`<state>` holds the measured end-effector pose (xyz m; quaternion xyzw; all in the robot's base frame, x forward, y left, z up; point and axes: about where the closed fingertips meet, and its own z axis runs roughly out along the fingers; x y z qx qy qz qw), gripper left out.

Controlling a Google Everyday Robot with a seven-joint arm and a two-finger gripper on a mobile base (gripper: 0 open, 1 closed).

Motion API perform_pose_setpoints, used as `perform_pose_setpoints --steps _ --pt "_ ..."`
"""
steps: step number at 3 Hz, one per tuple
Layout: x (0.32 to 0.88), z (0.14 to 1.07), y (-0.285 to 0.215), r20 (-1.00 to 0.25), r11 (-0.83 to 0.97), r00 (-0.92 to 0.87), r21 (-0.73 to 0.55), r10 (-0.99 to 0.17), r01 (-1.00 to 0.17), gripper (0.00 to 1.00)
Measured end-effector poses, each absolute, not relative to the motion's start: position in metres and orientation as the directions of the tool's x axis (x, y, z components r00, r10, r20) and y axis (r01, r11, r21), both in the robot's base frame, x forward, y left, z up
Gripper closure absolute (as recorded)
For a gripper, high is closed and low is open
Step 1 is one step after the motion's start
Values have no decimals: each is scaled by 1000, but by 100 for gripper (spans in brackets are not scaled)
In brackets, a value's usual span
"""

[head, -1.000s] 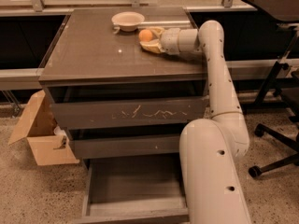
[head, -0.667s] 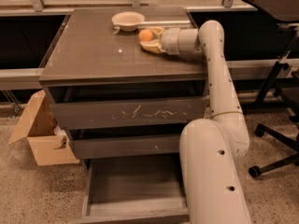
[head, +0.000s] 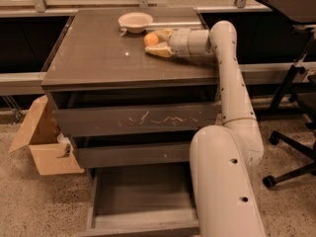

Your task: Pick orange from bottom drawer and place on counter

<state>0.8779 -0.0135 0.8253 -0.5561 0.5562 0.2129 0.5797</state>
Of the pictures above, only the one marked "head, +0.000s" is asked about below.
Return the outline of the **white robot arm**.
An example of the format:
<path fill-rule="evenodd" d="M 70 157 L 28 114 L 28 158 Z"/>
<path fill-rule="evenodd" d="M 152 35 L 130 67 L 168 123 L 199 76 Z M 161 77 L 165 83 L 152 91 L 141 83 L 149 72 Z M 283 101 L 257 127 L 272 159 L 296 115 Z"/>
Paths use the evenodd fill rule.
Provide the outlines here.
<path fill-rule="evenodd" d="M 200 129 L 190 147 L 200 237 L 267 237 L 249 178 L 264 145 L 237 59 L 235 27 L 220 21 L 209 30 L 157 30 L 144 44 L 156 56 L 213 53 L 218 62 L 222 124 Z"/>

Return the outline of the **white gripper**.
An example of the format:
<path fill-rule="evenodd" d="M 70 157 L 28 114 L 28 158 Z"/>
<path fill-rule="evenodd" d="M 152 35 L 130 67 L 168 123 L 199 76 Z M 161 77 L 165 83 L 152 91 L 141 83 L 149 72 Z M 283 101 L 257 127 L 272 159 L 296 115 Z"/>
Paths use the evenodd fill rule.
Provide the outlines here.
<path fill-rule="evenodd" d="M 153 32 L 158 37 L 160 42 L 156 45 L 149 45 L 145 47 L 145 51 L 151 55 L 160 57 L 171 57 L 174 54 L 179 57 L 187 57 L 190 55 L 189 51 L 189 35 L 190 29 L 162 29 Z"/>

